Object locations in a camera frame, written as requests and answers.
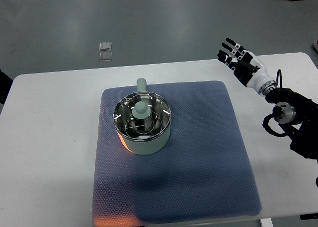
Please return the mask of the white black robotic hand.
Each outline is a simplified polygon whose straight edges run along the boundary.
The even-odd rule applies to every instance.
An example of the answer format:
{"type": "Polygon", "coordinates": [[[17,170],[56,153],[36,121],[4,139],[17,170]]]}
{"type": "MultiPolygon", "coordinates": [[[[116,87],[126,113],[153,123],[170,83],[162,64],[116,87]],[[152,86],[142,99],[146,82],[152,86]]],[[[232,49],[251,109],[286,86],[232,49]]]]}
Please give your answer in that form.
{"type": "Polygon", "coordinates": [[[277,82],[268,75],[266,66],[253,52],[231,38],[226,38],[222,46],[226,50],[219,51],[218,60],[233,71],[242,85],[263,97],[277,88],[277,82]]]}

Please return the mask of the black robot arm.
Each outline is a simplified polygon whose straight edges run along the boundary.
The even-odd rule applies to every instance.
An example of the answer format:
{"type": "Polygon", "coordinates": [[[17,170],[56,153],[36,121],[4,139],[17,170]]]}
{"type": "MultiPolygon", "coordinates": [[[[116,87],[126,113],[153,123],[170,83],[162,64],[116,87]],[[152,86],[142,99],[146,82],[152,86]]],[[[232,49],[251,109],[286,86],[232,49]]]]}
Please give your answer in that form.
{"type": "Polygon", "coordinates": [[[289,137],[290,149],[307,159],[318,159],[318,105],[289,88],[275,88],[265,95],[273,103],[263,128],[276,137],[289,137]]]}

